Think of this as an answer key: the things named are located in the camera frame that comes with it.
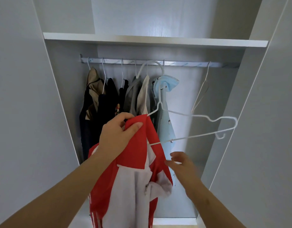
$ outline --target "person's left hand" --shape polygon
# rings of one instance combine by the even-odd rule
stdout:
[[[111,160],[114,160],[128,145],[133,135],[142,127],[142,122],[134,123],[127,130],[123,130],[124,120],[133,118],[130,113],[122,112],[103,126],[99,137],[98,150],[101,150]]]

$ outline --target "person's left arm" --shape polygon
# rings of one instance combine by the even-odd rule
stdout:
[[[137,122],[123,131],[124,119],[134,116],[121,113],[103,126],[96,152],[55,186],[21,208],[0,225],[9,227],[58,227],[70,225],[96,181],[108,165],[125,149],[143,125]]]

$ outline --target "person's right arm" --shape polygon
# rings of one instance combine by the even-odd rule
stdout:
[[[197,176],[196,167],[184,152],[173,152],[171,161],[166,161],[173,169],[187,196],[192,200],[206,228],[234,227],[246,228],[213,194]]]

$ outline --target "metal rod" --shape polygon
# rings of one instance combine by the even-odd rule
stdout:
[[[102,62],[104,64],[119,64],[121,65],[123,60],[123,65],[142,65],[147,60],[135,60],[135,59],[116,59],[116,58],[91,58],[89,57],[89,63],[94,64],[101,64]],[[88,58],[83,57],[80,55],[80,61],[81,63],[87,63]],[[192,61],[167,61],[167,60],[155,60],[159,62],[161,65],[164,66],[186,66],[186,67],[207,67],[208,62],[192,62]],[[149,63],[149,66],[158,66],[156,63]],[[209,67],[214,68],[239,68],[240,63],[239,62],[210,62]]]

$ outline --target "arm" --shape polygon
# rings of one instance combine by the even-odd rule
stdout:
[[[183,152],[173,152],[171,161],[166,164],[174,170],[175,175],[185,188],[207,228],[245,226],[210,192],[196,174],[196,167]]]
[[[121,127],[125,125],[124,119],[132,117],[132,114],[121,113],[105,124],[98,149],[90,158],[55,186],[13,214],[0,225],[0,228],[68,227],[98,178],[143,125],[138,122],[123,131]]]

